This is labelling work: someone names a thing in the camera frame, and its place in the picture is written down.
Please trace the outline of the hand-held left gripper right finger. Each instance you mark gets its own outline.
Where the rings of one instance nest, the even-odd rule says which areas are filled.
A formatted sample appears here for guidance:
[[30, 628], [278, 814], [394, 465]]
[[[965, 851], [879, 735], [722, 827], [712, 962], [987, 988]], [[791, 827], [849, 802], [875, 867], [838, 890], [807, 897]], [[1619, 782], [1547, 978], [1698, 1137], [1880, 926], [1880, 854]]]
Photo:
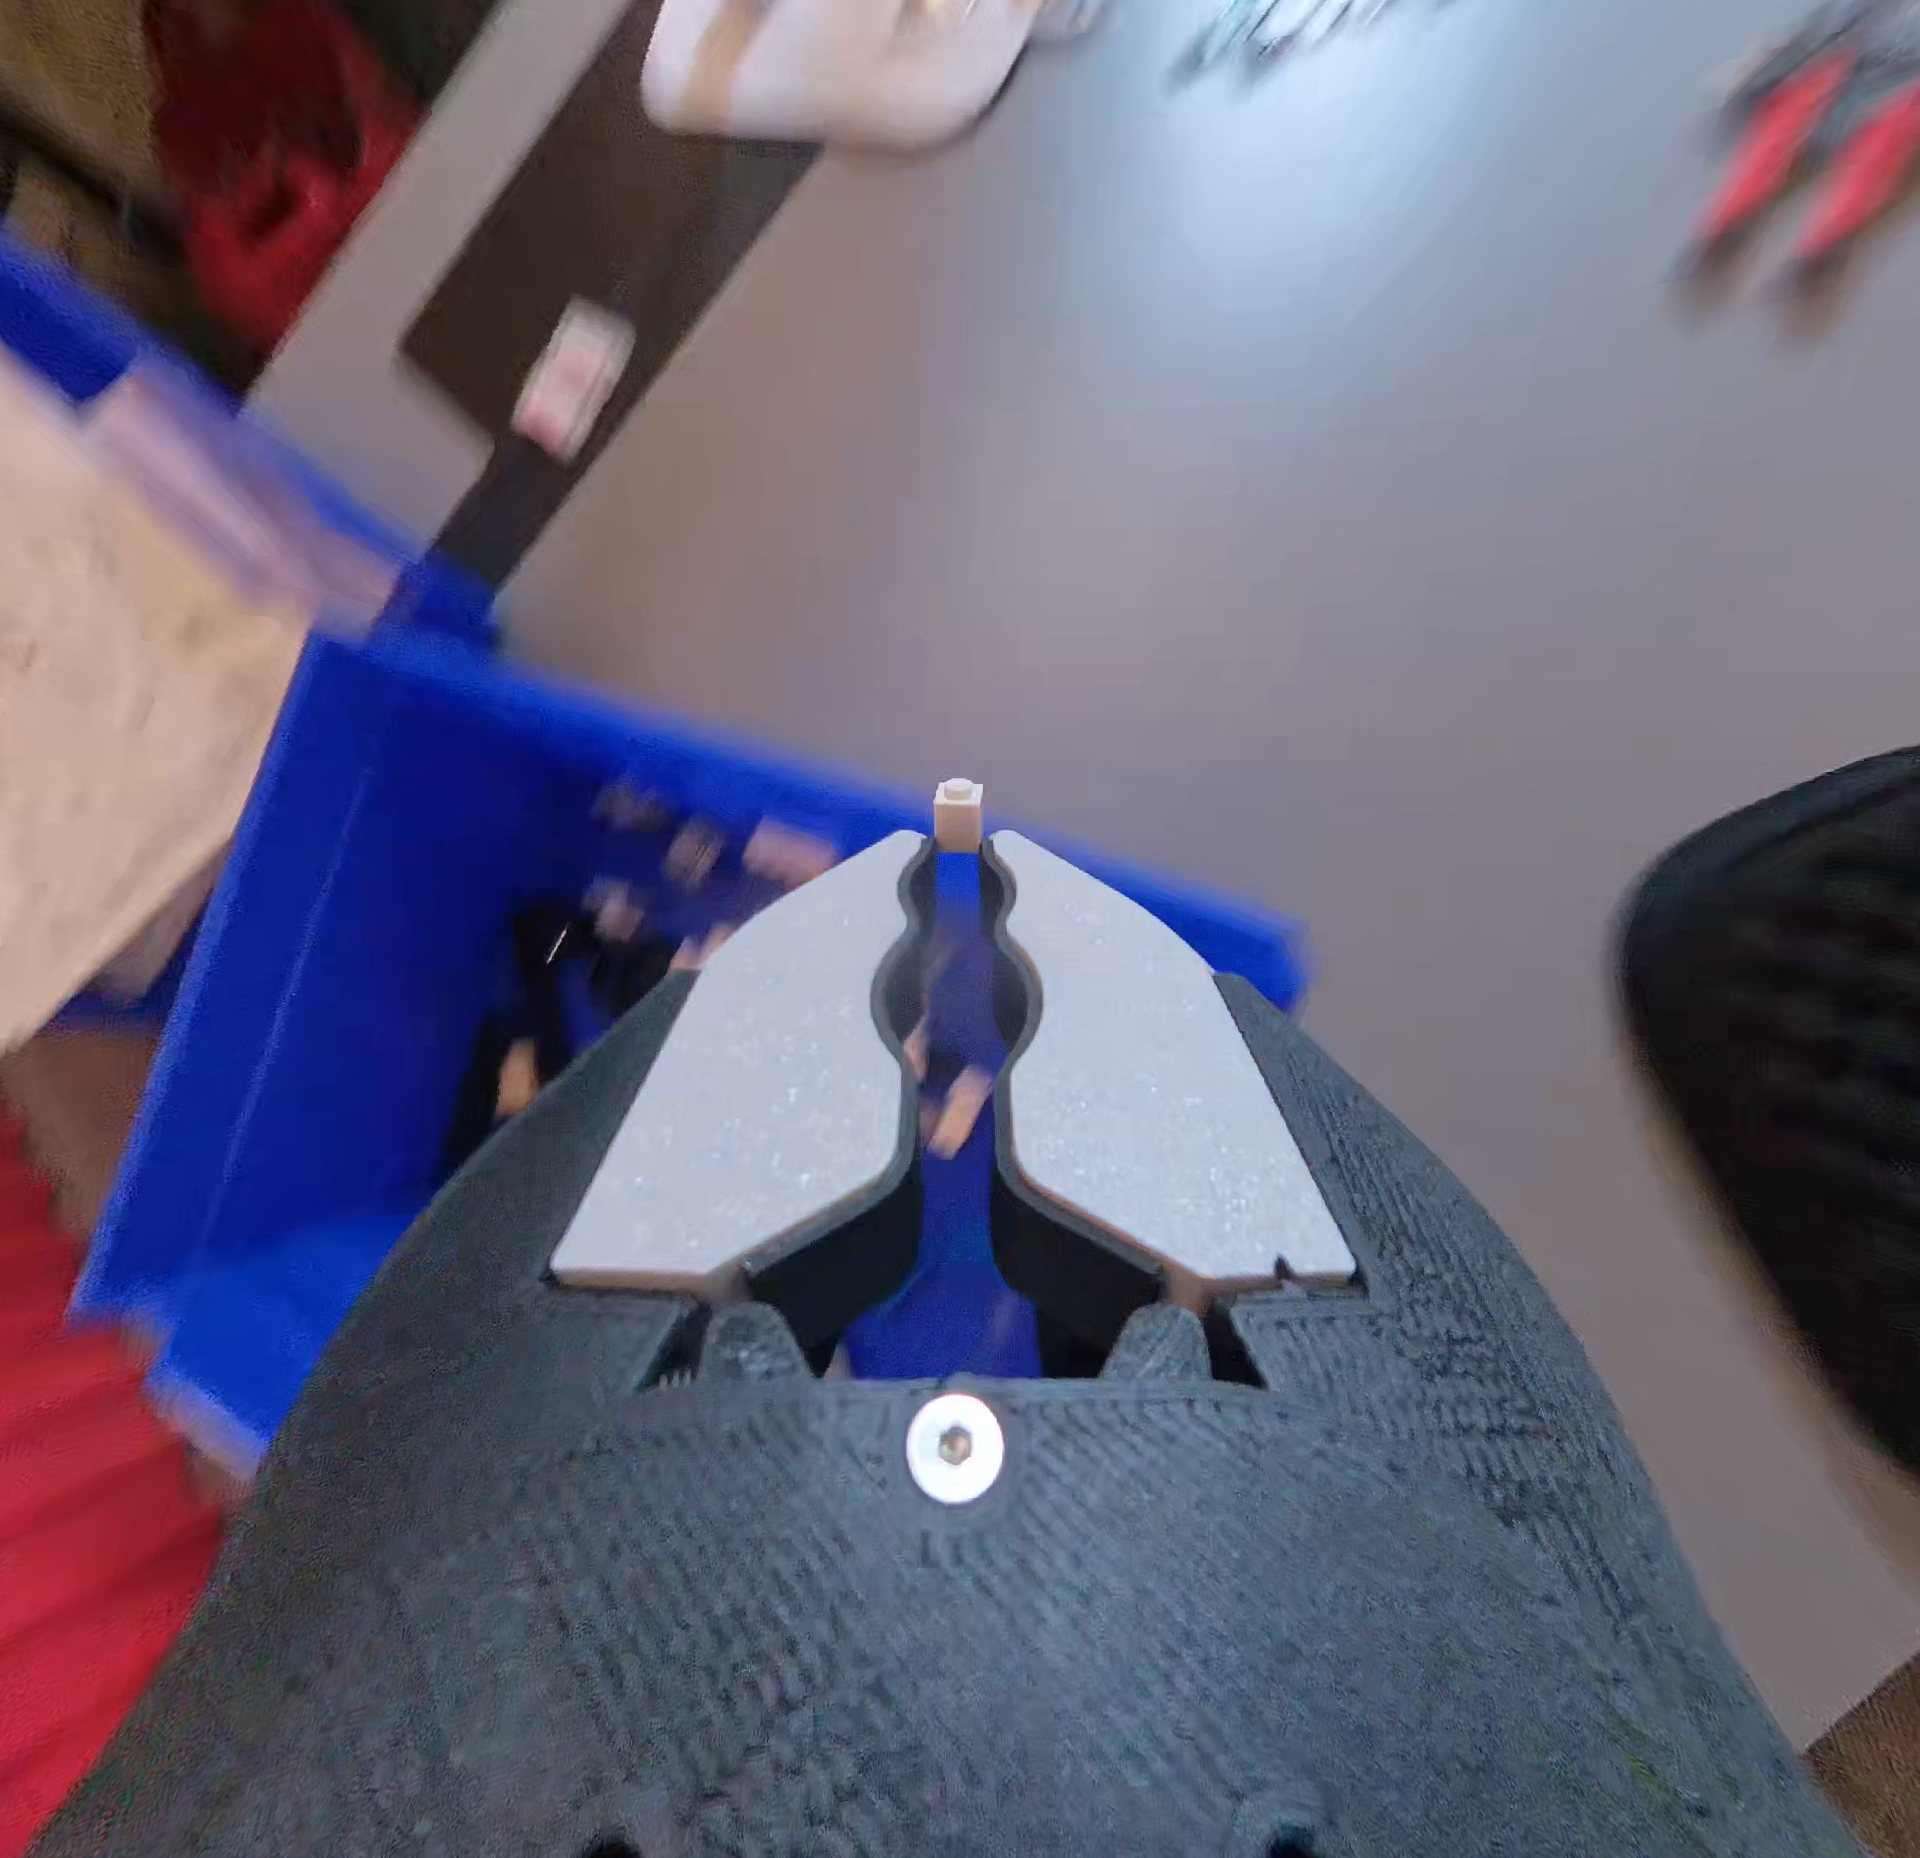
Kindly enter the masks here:
[[1213, 965], [1150, 910], [1018, 834], [979, 884], [1006, 1061], [995, 1259], [1042, 1311], [1191, 1311], [1346, 1287], [1346, 1246]]

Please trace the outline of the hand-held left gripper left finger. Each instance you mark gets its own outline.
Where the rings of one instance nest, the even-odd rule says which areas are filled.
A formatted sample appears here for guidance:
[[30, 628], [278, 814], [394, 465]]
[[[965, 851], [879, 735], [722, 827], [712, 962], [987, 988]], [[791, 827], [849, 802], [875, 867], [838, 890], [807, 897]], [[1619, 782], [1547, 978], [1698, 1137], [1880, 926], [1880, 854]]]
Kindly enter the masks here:
[[907, 1161], [913, 1090], [881, 978], [926, 848], [882, 837], [708, 953], [551, 1252], [555, 1283], [730, 1294]]

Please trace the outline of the pile of lego bricks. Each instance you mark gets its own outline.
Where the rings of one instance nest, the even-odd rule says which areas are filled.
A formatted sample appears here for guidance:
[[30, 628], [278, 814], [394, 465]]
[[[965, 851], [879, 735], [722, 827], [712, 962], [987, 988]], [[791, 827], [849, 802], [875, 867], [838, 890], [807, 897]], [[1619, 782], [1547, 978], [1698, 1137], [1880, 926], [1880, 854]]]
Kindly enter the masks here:
[[[520, 900], [499, 929], [499, 968], [459, 1069], [437, 1167], [458, 1169], [659, 984], [711, 957], [844, 850], [777, 816], [746, 831], [614, 781], [590, 814], [636, 854], [582, 890]], [[903, 1048], [921, 1082], [928, 1157], [979, 1169], [990, 1147], [1005, 1037], [983, 921], [979, 864], [939, 858], [928, 936], [903, 979]]]

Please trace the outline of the blue plastic storage bin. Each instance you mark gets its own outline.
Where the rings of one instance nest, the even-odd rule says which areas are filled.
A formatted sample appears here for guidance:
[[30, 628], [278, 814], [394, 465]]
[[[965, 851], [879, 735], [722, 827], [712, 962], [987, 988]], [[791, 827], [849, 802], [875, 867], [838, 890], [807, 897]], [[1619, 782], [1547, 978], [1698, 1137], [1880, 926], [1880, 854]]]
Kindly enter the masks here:
[[[881, 1193], [751, 1263], [730, 1294], [582, 1289], [551, 1271], [699, 966], [667, 975], [458, 1169], [437, 1167], [510, 911], [636, 854], [590, 814], [614, 781], [744, 831], [761, 816], [789, 820], [841, 844], [841, 862], [893, 831], [928, 839], [907, 877], [910, 942], [881, 978], [913, 1090], [907, 1161]], [[243, 1482], [325, 1353], [342, 1353], [350, 1377], [391, 1373], [441, 1341], [466, 1363], [466, 1341], [492, 1353], [527, 1339], [509, 1315], [547, 1301], [567, 1349], [588, 1324], [636, 1319], [675, 1341], [742, 1311], [770, 1315], [803, 1371], [944, 1390], [960, 1371], [1037, 1375], [1045, 1335], [1105, 1349], [1139, 1307], [1165, 1301], [1042, 1311], [1008, 1283], [995, 1259], [995, 1086], [979, 1169], [944, 1165], [923, 1143], [903, 979], [928, 936], [936, 864], [979, 864], [989, 837], [1021, 834], [993, 822], [985, 796], [979, 854], [942, 856], [932, 800], [911, 811], [456, 650], [309, 641], [200, 926], [77, 1315], [151, 1334], [156, 1411]], [[1280, 978], [1280, 1004], [1291, 1001], [1271, 926], [1027, 839], [1150, 910], [1209, 965], [1225, 953], [1231, 975]], [[1003, 1036], [995, 891], [983, 891]], [[1165, 1304], [1209, 1319], [1304, 1289], [1282, 1283], [1209, 1311]]]
[[475, 650], [497, 645], [493, 597], [474, 576], [411, 539], [295, 445], [256, 423], [237, 396], [143, 323], [110, 305], [60, 260], [13, 236], [2, 236], [2, 341], [20, 364], [80, 406], [100, 402], [127, 375], [156, 380], [176, 396], [200, 430], [210, 432], [216, 455], [267, 472], [312, 501], [319, 519], [358, 551], [383, 553], [395, 561], [389, 622], [431, 631]]

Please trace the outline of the red plastic storage bin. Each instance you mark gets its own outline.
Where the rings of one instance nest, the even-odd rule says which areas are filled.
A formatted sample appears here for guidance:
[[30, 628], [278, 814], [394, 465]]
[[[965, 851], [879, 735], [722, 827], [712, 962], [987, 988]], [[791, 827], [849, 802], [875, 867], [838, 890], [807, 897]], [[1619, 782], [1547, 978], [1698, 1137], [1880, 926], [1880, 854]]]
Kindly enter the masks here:
[[2, 1122], [2, 1852], [25, 1853], [152, 1686], [224, 1512], [107, 1324], [67, 1315], [82, 1252]]

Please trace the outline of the white printed paper bag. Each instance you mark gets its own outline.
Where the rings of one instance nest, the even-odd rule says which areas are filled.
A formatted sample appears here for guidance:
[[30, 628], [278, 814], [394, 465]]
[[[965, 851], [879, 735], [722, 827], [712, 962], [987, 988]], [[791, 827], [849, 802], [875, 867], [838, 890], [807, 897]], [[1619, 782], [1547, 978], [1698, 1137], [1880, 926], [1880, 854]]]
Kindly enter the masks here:
[[2, 1040], [163, 957], [226, 854], [315, 628], [410, 563], [162, 364], [90, 401], [2, 371]]

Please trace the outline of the black desk mat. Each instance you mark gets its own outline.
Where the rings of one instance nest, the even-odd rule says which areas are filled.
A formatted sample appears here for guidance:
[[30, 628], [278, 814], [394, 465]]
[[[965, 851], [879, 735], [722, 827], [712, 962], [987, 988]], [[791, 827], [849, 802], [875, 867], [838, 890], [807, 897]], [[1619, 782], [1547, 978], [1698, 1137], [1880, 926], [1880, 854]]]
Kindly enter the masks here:
[[[434, 549], [499, 591], [706, 317], [820, 151], [662, 131], [642, 68], [664, 0], [631, 0], [401, 341], [401, 358], [487, 436], [488, 459]], [[632, 331], [571, 459], [514, 412], [576, 308]]]

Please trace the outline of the red bag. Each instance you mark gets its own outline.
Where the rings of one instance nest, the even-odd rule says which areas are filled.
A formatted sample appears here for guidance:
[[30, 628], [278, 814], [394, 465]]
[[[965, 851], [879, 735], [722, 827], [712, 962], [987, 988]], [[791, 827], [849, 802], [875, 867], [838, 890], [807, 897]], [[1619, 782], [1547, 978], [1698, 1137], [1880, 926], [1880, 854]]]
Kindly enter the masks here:
[[333, 0], [146, 0], [152, 141], [205, 309], [274, 353], [421, 105]]

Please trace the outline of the white wooden book stand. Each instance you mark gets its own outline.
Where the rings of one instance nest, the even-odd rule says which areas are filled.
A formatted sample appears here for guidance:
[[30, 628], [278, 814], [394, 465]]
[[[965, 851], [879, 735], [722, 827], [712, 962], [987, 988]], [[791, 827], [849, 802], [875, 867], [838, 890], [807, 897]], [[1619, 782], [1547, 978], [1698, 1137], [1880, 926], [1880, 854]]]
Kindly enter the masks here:
[[967, 132], [1031, 46], [1111, 0], [659, 0], [640, 72], [665, 132], [921, 151]]

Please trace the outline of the grey red lego beam frame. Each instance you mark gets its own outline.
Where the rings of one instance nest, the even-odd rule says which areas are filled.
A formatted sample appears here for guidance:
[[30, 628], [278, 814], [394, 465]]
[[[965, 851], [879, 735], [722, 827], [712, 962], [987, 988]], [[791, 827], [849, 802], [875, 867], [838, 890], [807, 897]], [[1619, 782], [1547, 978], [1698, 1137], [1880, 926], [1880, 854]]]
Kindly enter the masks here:
[[1821, 15], [1727, 92], [1725, 144], [1676, 260], [1676, 285], [1710, 301], [1767, 226], [1802, 212], [1781, 260], [1781, 298], [1802, 318], [1839, 308], [1866, 250], [1915, 212], [1915, 0]]

